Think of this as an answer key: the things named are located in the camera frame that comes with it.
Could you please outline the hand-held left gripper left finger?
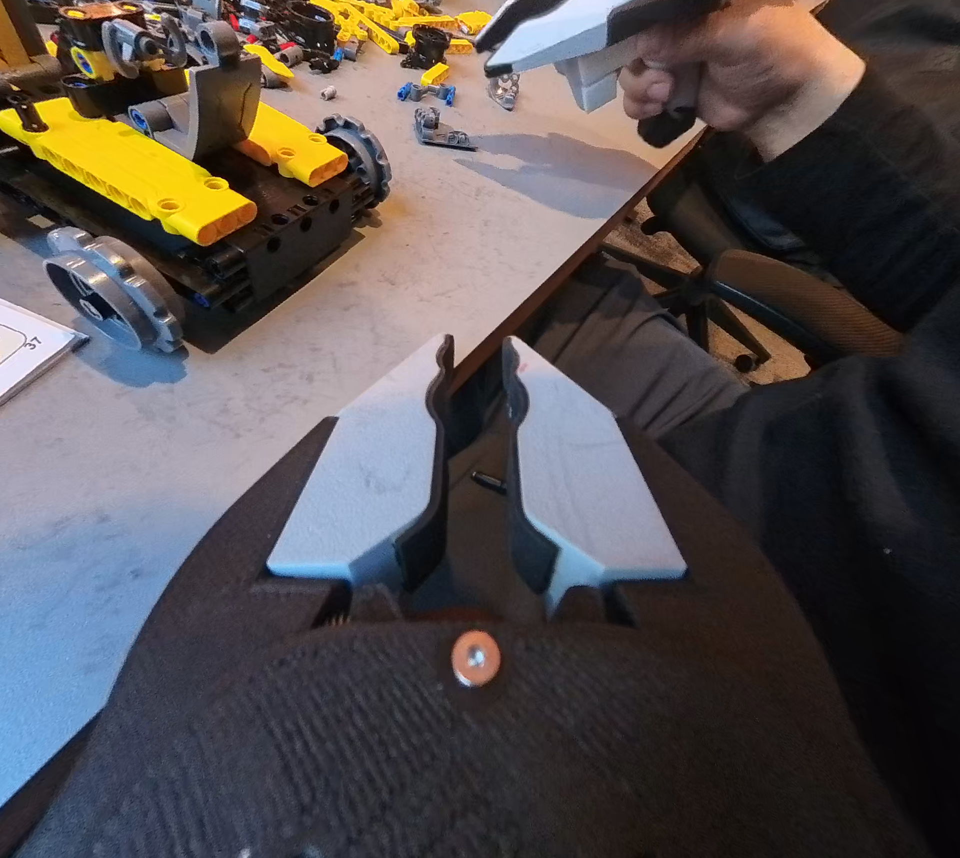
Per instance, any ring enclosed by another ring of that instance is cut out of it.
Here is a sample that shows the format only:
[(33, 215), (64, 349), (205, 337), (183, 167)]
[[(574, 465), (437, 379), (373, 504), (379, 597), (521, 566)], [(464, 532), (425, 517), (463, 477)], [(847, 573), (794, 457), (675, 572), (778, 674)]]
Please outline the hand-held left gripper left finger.
[(266, 561), (271, 576), (412, 592), (447, 549), (454, 337), (341, 408)]

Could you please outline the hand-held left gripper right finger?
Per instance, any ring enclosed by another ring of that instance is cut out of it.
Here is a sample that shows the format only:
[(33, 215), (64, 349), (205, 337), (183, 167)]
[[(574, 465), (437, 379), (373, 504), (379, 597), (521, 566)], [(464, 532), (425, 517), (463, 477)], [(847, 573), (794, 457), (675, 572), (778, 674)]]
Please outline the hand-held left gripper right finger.
[(615, 415), (516, 336), (502, 346), (513, 567), (554, 615), (573, 588), (689, 570)]

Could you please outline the person's right forearm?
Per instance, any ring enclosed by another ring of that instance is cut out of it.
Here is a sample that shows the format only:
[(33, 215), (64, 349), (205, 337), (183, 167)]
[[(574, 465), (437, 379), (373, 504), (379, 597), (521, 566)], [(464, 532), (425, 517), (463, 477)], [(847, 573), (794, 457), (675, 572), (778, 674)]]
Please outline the person's right forearm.
[(839, 109), (763, 164), (714, 134), (705, 180), (774, 252), (818, 267), (897, 331), (959, 332), (959, 0), (832, 0), (821, 24), (866, 62)]

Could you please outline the person's right hand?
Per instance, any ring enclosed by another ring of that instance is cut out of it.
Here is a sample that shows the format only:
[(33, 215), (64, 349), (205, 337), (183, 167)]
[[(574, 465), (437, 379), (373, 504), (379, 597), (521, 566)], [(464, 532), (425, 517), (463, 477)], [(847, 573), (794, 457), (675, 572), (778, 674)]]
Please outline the person's right hand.
[(696, 116), (745, 135), (765, 161), (828, 120), (867, 68), (798, 0), (731, 0), (697, 20), (642, 31), (619, 74), (627, 116), (664, 112), (688, 64), (702, 71)]

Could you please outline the person's grey trouser leg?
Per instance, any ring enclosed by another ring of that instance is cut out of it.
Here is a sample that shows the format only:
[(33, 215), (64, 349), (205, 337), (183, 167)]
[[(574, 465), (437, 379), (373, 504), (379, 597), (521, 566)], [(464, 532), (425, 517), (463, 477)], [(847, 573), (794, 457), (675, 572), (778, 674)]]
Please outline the person's grey trouser leg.
[(657, 439), (748, 391), (654, 299), (634, 266), (603, 254), (589, 256), (516, 333), (618, 419)]

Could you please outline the black spoked wheel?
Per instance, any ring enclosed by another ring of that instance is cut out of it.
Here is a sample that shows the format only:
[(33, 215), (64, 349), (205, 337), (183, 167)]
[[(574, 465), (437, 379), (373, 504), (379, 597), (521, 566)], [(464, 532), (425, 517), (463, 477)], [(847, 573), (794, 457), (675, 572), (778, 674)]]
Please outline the black spoked wheel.
[(410, 70), (428, 71), (444, 63), (450, 48), (452, 35), (438, 26), (414, 24), (405, 36), (406, 51), (400, 61), (400, 67)]

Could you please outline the black wheel hub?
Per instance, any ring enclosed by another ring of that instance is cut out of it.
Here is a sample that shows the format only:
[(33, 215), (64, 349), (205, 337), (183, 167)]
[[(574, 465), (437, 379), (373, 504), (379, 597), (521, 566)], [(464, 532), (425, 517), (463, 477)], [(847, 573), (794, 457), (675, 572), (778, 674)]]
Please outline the black wheel hub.
[(308, 51), (332, 56), (338, 42), (339, 25), (334, 15), (310, 0), (296, 0), (286, 9), (287, 36)]

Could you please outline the black mesh office chair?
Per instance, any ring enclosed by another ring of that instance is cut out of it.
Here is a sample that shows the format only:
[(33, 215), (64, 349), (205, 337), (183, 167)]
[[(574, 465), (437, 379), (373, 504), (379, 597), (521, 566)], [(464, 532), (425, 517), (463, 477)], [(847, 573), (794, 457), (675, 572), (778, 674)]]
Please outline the black mesh office chair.
[(739, 313), (798, 350), (812, 370), (848, 356), (883, 358), (901, 350), (900, 333), (832, 279), (783, 261), (734, 204), (688, 169), (659, 184), (647, 204), (652, 215), (642, 223), (643, 233), (668, 234), (696, 261), (694, 269), (682, 272), (614, 244), (604, 252), (659, 286), (657, 303), (683, 319), (702, 350), (713, 350), (712, 326), (732, 338), (744, 349), (734, 361), (738, 372), (749, 374), (771, 359)]

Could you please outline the yellow curved panel piece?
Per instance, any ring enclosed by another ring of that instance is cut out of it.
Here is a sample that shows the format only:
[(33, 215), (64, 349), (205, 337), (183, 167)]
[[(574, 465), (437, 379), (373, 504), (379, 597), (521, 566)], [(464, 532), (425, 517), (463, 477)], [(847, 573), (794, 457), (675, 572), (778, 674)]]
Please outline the yellow curved panel piece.
[(270, 50), (259, 44), (246, 43), (243, 50), (260, 61), (261, 87), (265, 89), (282, 89), (290, 87), (294, 73)]

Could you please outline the white instruction booklet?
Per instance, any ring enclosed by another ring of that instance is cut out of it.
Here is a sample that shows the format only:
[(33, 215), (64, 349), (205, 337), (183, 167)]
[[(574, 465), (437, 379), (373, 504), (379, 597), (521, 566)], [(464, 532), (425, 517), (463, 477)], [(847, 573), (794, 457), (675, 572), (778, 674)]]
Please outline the white instruction booklet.
[(4, 405), (89, 336), (1, 300), (1, 404)]

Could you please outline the yellow black toy brick vehicle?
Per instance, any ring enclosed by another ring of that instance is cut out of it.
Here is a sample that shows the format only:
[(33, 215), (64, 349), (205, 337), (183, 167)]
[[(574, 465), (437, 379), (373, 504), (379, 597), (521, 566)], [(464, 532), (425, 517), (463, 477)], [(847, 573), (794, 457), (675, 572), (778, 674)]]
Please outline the yellow black toy brick vehicle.
[(46, 276), (122, 348), (178, 352), (190, 309), (261, 311), (390, 194), (362, 121), (264, 101), (275, 54), (241, 40), (234, 4), (72, 0), (48, 41), (2, 0), (2, 199), (52, 222)]

